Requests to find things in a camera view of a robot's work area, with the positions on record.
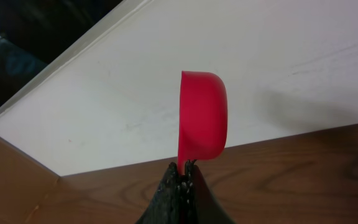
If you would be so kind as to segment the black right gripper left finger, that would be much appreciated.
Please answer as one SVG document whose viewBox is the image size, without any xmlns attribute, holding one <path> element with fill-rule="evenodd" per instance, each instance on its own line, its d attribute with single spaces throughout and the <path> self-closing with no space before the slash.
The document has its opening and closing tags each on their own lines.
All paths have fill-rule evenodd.
<svg viewBox="0 0 358 224">
<path fill-rule="evenodd" d="M 180 176 L 171 162 L 148 207 L 135 224 L 178 224 L 180 222 Z"/>
</svg>

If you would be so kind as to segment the brown cardboard box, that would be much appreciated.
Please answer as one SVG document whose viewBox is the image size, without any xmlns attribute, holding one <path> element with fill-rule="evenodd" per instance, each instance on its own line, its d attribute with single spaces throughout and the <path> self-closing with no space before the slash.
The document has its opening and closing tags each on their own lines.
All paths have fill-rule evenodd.
<svg viewBox="0 0 358 224">
<path fill-rule="evenodd" d="M 0 139 L 0 224 L 27 223 L 59 176 Z"/>
</svg>

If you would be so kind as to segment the red measuring scoop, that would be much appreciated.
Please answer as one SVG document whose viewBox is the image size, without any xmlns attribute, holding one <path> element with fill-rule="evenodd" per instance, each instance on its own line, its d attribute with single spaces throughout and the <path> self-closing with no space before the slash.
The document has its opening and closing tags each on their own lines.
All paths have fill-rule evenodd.
<svg viewBox="0 0 358 224">
<path fill-rule="evenodd" d="M 182 71 L 177 165 L 210 160 L 224 150 L 227 139 L 227 94 L 223 81 L 209 72 Z"/>
</svg>

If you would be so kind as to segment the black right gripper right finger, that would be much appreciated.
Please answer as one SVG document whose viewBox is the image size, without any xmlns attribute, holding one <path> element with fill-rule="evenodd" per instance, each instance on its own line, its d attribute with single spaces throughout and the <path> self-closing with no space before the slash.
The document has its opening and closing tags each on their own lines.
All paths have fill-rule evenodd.
<svg viewBox="0 0 358 224">
<path fill-rule="evenodd" d="M 197 217 L 197 222 L 200 224 L 235 224 L 208 187 L 195 162 L 195 160 L 186 161 L 185 175 L 190 181 L 188 183 L 191 192 L 189 203 Z"/>
</svg>

